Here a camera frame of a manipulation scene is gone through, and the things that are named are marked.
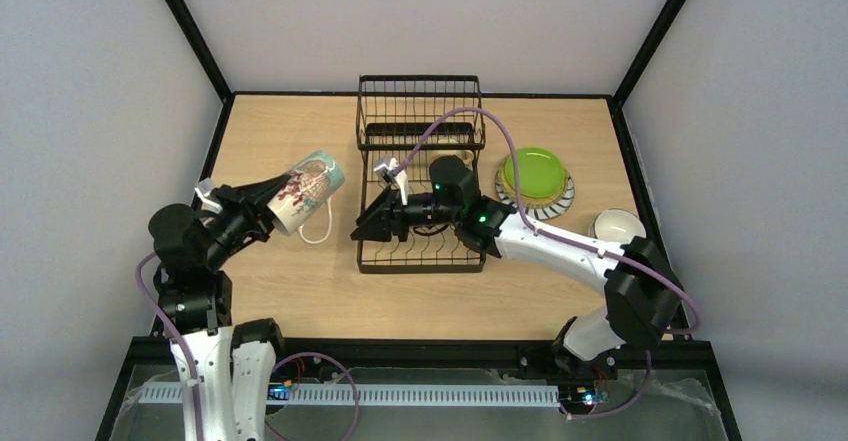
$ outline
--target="green lime plate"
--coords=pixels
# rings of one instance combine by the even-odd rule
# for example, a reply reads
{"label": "green lime plate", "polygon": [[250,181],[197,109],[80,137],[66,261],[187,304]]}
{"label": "green lime plate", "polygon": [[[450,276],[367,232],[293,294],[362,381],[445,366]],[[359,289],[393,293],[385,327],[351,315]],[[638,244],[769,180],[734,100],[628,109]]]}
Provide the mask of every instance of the green lime plate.
{"label": "green lime plate", "polygon": [[[542,148],[519,148],[518,169],[521,172],[521,194],[531,198],[547,198],[565,189],[565,167],[556,155]],[[512,155],[503,167],[504,179],[515,190]]]}

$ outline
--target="black wire dish rack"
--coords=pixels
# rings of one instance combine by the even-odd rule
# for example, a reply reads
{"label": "black wire dish rack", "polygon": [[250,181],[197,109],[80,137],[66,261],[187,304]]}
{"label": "black wire dish rack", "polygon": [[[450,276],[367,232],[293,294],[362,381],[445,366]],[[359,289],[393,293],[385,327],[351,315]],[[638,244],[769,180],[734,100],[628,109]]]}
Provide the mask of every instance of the black wire dish rack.
{"label": "black wire dish rack", "polygon": [[[482,107],[477,76],[359,78],[356,141],[363,163],[360,213],[386,186],[374,173],[374,163],[386,155],[398,161],[405,159],[433,121],[462,106]],[[446,120],[406,170],[412,193],[432,190],[430,162],[445,154],[465,154],[477,177],[477,161],[485,145],[485,124],[479,113],[461,113]],[[397,238],[388,243],[359,241],[356,258],[359,271],[367,274],[479,273],[486,261],[485,255],[466,248],[447,225],[411,230],[406,242]]]}

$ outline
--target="white ceramic bowl rim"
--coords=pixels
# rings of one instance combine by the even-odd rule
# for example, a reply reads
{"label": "white ceramic bowl rim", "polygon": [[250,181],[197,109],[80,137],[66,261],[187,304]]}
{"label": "white ceramic bowl rim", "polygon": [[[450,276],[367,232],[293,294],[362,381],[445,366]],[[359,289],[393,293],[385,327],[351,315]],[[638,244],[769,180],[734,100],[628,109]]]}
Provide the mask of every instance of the white ceramic bowl rim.
{"label": "white ceramic bowl rim", "polygon": [[595,237],[605,241],[627,243],[634,236],[645,237],[645,226],[630,211],[619,208],[607,209],[592,223]]}

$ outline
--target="wooden surface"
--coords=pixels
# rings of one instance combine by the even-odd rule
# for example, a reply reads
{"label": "wooden surface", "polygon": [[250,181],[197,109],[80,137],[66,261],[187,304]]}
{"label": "wooden surface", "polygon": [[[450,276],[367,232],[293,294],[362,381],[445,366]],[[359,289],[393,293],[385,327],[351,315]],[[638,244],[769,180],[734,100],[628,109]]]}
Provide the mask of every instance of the wooden surface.
{"label": "wooden surface", "polygon": [[[602,210],[635,212],[604,100],[484,99],[518,147],[556,153],[572,174],[576,197],[551,224],[586,233]],[[234,322],[273,317],[287,337],[394,339],[552,339],[571,316],[603,303],[571,279],[520,261],[490,258],[481,274],[364,275],[350,241],[359,214],[362,157],[356,148],[355,97],[236,97],[215,163],[216,184],[277,176],[322,149],[341,163],[346,183],[333,197],[333,233],[309,246],[280,233],[230,259]],[[507,154],[487,124],[479,162],[481,188],[495,197],[494,175]],[[325,208],[306,223],[320,238]]]}

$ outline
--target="white mug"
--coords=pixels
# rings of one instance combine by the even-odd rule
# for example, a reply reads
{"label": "white mug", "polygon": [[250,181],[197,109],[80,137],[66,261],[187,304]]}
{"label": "white mug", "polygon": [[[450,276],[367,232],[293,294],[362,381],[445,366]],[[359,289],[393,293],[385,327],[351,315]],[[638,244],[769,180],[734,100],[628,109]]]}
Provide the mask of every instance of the white mug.
{"label": "white mug", "polygon": [[[291,179],[268,203],[276,215],[274,226],[287,236],[297,231],[301,239],[309,244],[325,241],[330,236],[333,223],[330,197],[344,184],[341,166],[329,154],[316,151],[297,163],[287,174]],[[327,203],[330,217],[327,234],[318,241],[310,241],[303,237],[303,224],[324,202]]]}

